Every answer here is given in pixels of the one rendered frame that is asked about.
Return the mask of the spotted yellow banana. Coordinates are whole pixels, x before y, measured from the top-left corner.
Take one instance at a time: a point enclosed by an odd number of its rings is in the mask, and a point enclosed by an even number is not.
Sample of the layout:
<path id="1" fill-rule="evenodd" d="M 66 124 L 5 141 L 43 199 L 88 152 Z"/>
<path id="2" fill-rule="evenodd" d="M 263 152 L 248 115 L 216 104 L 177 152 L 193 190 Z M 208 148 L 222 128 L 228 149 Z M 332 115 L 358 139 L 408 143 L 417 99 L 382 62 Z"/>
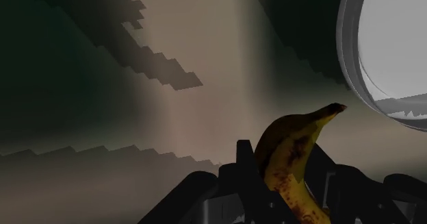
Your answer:
<path id="1" fill-rule="evenodd" d="M 255 147 L 261 179 L 280 194 L 300 224 L 332 224 L 328 211 L 309 192 L 305 171 L 322 129 L 346 108 L 331 103 L 310 113 L 281 116 L 268 125 Z"/>

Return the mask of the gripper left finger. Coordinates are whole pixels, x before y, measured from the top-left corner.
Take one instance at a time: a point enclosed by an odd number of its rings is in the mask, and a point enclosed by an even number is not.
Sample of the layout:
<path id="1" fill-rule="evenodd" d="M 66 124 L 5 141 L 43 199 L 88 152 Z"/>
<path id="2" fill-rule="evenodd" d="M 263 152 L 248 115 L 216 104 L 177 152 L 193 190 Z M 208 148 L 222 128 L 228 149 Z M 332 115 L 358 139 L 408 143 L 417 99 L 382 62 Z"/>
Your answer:
<path id="1" fill-rule="evenodd" d="M 249 140 L 217 175 L 188 174 L 138 224 L 294 224 L 281 196 L 260 178 Z"/>

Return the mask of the white round plate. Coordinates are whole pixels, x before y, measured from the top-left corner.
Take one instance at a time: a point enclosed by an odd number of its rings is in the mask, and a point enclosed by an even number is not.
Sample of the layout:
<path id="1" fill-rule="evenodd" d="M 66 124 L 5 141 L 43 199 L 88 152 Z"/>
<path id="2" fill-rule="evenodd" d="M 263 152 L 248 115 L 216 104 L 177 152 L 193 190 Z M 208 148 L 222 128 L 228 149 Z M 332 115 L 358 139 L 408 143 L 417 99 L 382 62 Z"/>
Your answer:
<path id="1" fill-rule="evenodd" d="M 427 132 L 427 0 L 341 0 L 336 45 L 365 105 Z"/>

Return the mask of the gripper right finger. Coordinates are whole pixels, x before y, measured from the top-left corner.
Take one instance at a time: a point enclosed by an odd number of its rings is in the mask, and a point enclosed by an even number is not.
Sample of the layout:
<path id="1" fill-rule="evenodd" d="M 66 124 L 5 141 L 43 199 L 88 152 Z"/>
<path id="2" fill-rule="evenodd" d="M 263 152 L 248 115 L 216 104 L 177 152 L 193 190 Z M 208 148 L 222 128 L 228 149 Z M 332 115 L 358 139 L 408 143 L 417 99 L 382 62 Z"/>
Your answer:
<path id="1" fill-rule="evenodd" d="M 305 178 L 332 224 L 427 224 L 427 182 L 410 175 L 393 173 L 377 182 L 314 145 Z"/>

